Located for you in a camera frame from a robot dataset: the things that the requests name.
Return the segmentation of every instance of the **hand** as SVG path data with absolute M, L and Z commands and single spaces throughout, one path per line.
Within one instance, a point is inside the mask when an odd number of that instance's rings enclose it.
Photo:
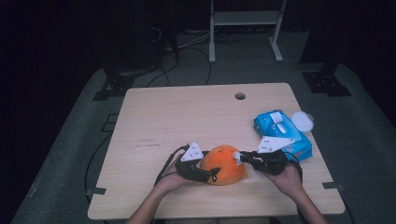
M 176 160 L 174 160 L 166 170 L 165 174 L 163 175 L 163 178 L 157 183 L 155 188 L 160 189 L 164 193 L 169 193 L 175 189 L 179 189 L 183 185 L 191 182 L 188 179 L 185 179 L 181 175 L 177 173 L 177 169 L 175 166 L 175 163 L 177 160 L 179 160 L 181 155 L 177 157 Z
M 287 163 L 285 170 L 280 175 L 264 173 L 279 189 L 280 192 L 294 199 L 298 194 L 304 193 L 303 183 L 297 168 Z

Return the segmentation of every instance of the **person's left hand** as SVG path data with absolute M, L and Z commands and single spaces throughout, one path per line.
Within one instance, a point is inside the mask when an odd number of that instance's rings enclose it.
M 183 185 L 191 182 L 191 180 L 185 179 L 181 175 L 177 173 L 175 163 L 179 160 L 181 155 L 174 160 L 166 170 L 165 174 L 161 178 L 161 180 L 157 183 L 155 188 L 161 189 L 161 191 L 165 193 L 169 193 L 175 189 L 179 189 Z

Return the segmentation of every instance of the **orange ball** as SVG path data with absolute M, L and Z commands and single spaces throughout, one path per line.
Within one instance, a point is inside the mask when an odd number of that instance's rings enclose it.
M 230 185 L 248 176 L 245 164 L 236 164 L 236 159 L 233 157 L 235 151 L 239 150 L 232 146 L 222 145 L 214 147 L 204 156 L 201 160 L 201 169 L 209 171 L 214 168 L 220 168 L 220 171 L 216 174 L 217 181 L 213 182 L 213 179 L 209 178 L 207 183 Z

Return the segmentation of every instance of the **dark background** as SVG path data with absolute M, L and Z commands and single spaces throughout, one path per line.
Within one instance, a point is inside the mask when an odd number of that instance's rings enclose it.
M 278 7 L 277 1 L 216 2 L 219 10 Z M 208 3 L 175 0 L 174 14 L 161 17 L 155 2 L 143 0 L 0 1 L 0 221 L 14 216 L 92 74 L 109 60 L 151 64 L 158 46 L 150 44 L 149 27 L 166 21 L 179 32 L 208 29 Z M 301 63 L 337 58 L 393 124 L 394 9 L 390 0 L 296 0 L 282 23 L 287 32 L 312 27 Z

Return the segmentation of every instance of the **person's right hand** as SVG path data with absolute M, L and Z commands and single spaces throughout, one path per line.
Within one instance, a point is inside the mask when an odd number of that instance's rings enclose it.
M 299 193 L 304 193 L 297 168 L 287 163 L 285 170 L 280 175 L 270 175 L 264 173 L 279 189 L 280 192 L 294 199 Z

